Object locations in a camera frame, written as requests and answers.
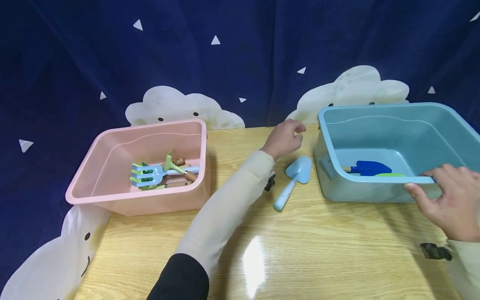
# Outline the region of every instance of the light blue trowel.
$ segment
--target light blue trowel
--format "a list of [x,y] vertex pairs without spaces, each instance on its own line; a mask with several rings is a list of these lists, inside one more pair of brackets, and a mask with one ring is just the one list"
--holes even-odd
[[283,189],[282,193],[278,196],[273,203],[273,208],[277,211],[282,211],[285,203],[287,203],[290,194],[292,193],[295,183],[307,183],[310,180],[310,170],[312,169],[312,159],[308,156],[300,156],[291,164],[285,173],[288,177],[292,178],[287,186]]

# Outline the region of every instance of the person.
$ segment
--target person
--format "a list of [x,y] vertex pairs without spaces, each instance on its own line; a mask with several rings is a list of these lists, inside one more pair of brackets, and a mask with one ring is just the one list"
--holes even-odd
[[[304,131],[305,125],[294,120],[286,120],[272,130],[265,145],[254,151],[199,211],[147,300],[207,299],[210,281],[228,239],[249,206],[262,194],[275,161],[300,148]],[[429,199],[413,183],[405,188],[420,211],[446,234],[453,257],[447,269],[458,293],[466,300],[478,299],[480,174],[443,165],[423,175],[435,179],[442,196]]]

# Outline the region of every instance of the black clamp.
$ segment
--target black clamp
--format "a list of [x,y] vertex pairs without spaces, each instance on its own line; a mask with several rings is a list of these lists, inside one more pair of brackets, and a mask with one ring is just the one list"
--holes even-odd
[[266,190],[267,192],[270,191],[270,189],[275,185],[275,172],[271,172],[270,173],[270,178],[268,179],[268,183],[267,183],[267,186],[265,186],[264,190]]
[[445,259],[448,261],[452,260],[452,254],[445,247],[438,247],[433,243],[423,243],[420,244],[420,248],[427,259]]

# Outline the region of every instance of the wooden table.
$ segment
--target wooden table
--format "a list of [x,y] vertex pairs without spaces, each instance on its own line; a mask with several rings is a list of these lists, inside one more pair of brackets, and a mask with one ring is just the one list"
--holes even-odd
[[[213,191],[270,131],[209,132]],[[418,247],[444,235],[415,204],[330,202],[313,167],[285,209],[272,208],[288,181],[285,168],[312,155],[317,135],[317,125],[309,125],[302,148],[276,163],[276,186],[251,207],[223,251],[209,298],[458,299],[444,262],[425,259]],[[75,299],[145,299],[196,213],[113,214]]]

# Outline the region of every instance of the hand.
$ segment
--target hand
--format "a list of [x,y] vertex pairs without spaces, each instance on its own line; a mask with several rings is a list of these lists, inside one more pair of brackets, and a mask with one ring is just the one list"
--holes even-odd
[[429,199],[419,185],[405,184],[420,211],[450,240],[480,242],[480,173],[445,164],[422,175],[433,177],[443,194]]
[[298,150],[303,139],[301,133],[307,128],[300,121],[286,120],[278,124],[270,133],[265,145],[260,149],[274,160]]

